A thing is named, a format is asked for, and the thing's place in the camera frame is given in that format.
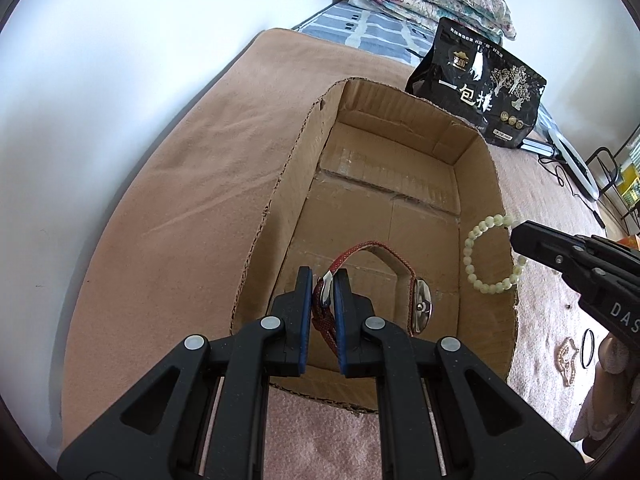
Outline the white gloved right hand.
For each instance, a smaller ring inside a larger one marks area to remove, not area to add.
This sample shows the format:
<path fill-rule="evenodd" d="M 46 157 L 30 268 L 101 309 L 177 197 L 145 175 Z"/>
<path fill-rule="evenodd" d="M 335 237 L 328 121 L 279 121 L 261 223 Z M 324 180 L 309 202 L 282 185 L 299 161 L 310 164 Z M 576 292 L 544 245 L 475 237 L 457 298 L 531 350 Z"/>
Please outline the white gloved right hand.
<path fill-rule="evenodd" d="M 599 347 L 599 362 L 570 442 L 604 440 L 639 401 L 639 356 L 612 334 Z"/>

